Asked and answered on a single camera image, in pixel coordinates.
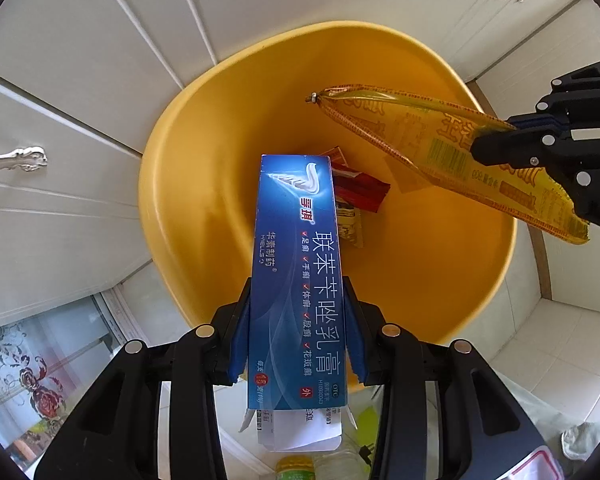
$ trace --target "blue box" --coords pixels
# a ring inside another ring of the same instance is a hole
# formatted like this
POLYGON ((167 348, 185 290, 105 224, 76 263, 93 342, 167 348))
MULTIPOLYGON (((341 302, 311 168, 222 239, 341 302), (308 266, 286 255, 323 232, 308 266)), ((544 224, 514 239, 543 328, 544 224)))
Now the blue box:
POLYGON ((329 157, 263 155, 251 280, 248 406, 344 406, 345 362, 329 157))

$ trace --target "plastic basin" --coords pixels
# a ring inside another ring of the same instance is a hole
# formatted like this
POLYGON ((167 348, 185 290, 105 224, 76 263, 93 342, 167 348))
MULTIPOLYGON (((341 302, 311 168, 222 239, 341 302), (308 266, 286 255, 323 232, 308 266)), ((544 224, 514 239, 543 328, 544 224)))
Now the plastic basin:
POLYGON ((304 102, 312 91, 358 82, 479 108, 423 44, 379 25, 329 22, 235 54, 164 111, 142 158, 141 221, 192 327, 236 301, 251 273, 260 155, 336 145, 350 166, 392 184, 379 213, 363 213, 365 247, 340 243, 342 272, 360 300, 422 340, 445 342, 494 295, 514 219, 445 189, 401 189, 383 152, 304 102))

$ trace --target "yellow package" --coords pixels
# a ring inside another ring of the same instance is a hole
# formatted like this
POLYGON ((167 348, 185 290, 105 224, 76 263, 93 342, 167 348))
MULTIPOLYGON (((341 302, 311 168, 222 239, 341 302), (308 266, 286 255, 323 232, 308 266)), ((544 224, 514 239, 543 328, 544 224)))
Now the yellow package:
POLYGON ((504 211, 573 244, 588 240, 588 223, 543 168, 483 166, 469 151, 485 129, 505 121, 453 103, 365 85, 327 88, 312 102, 329 117, 437 186, 504 211))
POLYGON ((360 209, 336 197, 336 223, 338 236, 348 240, 357 248, 364 247, 360 209))

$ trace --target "plastic bottle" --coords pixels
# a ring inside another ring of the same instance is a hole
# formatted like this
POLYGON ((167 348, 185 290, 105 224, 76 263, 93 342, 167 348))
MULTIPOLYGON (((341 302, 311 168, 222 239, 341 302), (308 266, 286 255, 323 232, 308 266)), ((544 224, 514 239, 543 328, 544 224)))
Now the plastic bottle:
POLYGON ((315 480, 314 464, 307 455, 289 455, 278 460, 276 480, 315 480))
POLYGON ((314 456, 315 480, 366 480, 364 466, 358 450, 344 439, 337 450, 314 456))

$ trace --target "window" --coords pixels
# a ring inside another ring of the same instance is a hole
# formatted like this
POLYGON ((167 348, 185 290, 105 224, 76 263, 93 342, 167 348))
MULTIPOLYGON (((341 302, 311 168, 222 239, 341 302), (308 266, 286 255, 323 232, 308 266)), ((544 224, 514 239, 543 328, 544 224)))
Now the window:
POLYGON ((0 443, 22 470, 120 348, 115 333, 94 296, 0 327, 0 443))

